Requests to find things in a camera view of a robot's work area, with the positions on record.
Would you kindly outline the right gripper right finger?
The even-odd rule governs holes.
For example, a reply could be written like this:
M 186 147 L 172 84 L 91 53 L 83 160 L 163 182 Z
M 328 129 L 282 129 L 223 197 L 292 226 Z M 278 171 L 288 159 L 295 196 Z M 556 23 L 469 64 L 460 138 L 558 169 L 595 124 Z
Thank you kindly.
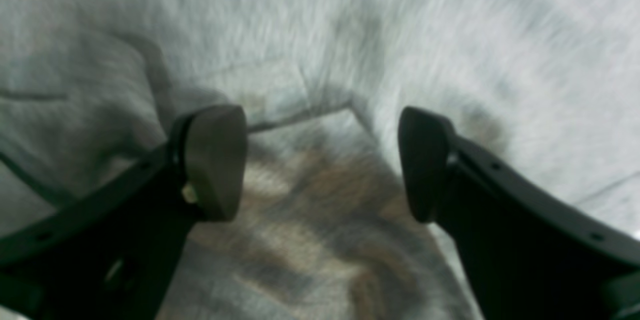
M 402 110 L 397 132 L 414 218 L 453 240 L 486 319 L 638 319 L 637 240 L 551 197 L 455 133 Z

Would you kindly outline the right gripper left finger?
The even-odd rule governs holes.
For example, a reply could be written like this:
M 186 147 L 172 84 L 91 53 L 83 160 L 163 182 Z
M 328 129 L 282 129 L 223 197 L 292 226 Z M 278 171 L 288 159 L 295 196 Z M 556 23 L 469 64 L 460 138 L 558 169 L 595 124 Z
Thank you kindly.
M 76 204 L 2 238 L 2 310 L 27 319 L 153 319 L 197 222 L 242 198 L 242 106 L 177 119 L 169 141 Z

